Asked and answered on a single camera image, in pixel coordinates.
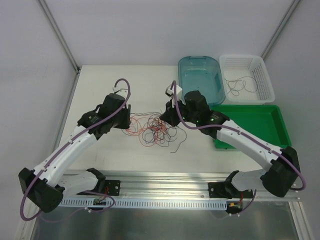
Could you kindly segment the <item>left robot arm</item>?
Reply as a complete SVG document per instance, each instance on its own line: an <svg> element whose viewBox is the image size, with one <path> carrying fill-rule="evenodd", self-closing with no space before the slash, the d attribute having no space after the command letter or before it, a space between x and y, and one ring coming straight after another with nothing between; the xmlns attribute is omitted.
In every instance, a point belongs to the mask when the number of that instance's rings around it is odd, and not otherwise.
<svg viewBox="0 0 320 240"><path fill-rule="evenodd" d="M63 175L87 148L112 128L124 130L130 126L131 106L127 104L130 95L126 90L108 94L102 104L82 115L63 146L33 169L23 168L18 174L22 199L31 200L42 212L49 213L67 197L85 191L95 195L104 193L106 178L95 168L67 178Z"/></svg>

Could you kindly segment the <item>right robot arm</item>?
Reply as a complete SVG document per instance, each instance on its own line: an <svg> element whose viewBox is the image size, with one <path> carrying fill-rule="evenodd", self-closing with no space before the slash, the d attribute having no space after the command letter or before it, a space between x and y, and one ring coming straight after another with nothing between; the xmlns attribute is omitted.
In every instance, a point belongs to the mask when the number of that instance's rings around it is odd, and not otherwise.
<svg viewBox="0 0 320 240"><path fill-rule="evenodd" d="M293 190L296 179L301 179L297 151L291 146L281 148L246 131L225 114L210 109L201 93L190 91L184 101L178 98L179 89L168 87L165 94L170 101L160 119L176 127L199 130L214 140L225 142L241 151L257 164L260 170L233 171L224 182L214 187L215 194L232 199L241 192L264 188L272 195L283 198Z"/></svg>

